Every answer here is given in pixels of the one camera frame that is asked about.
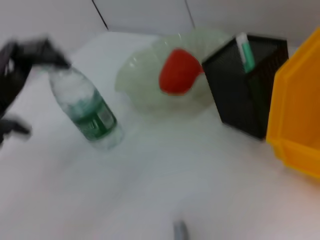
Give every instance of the bottle label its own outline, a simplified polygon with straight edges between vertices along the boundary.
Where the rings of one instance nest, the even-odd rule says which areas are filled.
[[[73,122],[89,141],[102,139],[117,126],[116,117],[103,99],[90,114]]]

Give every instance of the pen holder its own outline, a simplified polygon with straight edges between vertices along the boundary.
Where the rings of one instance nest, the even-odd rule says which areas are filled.
[[[245,72],[236,38],[207,58],[202,67],[221,121],[255,138],[267,134],[277,70],[288,60],[285,39],[247,35],[255,67]]]

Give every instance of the white tabletop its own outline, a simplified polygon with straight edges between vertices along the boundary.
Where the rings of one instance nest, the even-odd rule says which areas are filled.
[[[118,69],[155,36],[106,33],[74,62],[125,131],[93,148],[43,76],[10,112],[33,127],[0,150],[1,240],[319,240],[320,184],[283,167],[265,142],[224,126],[214,103],[146,120],[114,92]]]

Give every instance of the yellow container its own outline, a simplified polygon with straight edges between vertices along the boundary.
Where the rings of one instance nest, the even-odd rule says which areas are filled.
[[[320,178],[320,28],[275,75],[266,140],[286,166]]]

